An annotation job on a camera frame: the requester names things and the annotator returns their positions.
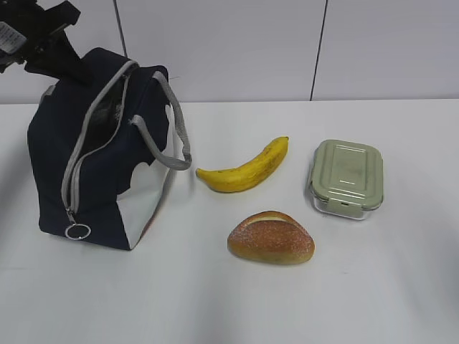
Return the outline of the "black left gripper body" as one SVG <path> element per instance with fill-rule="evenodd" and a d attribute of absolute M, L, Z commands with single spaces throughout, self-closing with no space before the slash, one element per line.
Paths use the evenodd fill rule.
<path fill-rule="evenodd" d="M 12 64 L 26 64 L 37 44 L 48 37 L 66 34 L 80 11 L 69 1 L 43 9 L 36 1 L 1 2 L 1 72 Z"/>

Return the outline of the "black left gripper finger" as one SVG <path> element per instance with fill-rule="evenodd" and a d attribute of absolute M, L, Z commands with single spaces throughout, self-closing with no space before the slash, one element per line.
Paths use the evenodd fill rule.
<path fill-rule="evenodd" d="M 93 73 L 73 49 L 66 34 L 41 40 L 27 58 L 24 70 L 81 85 L 93 83 Z"/>

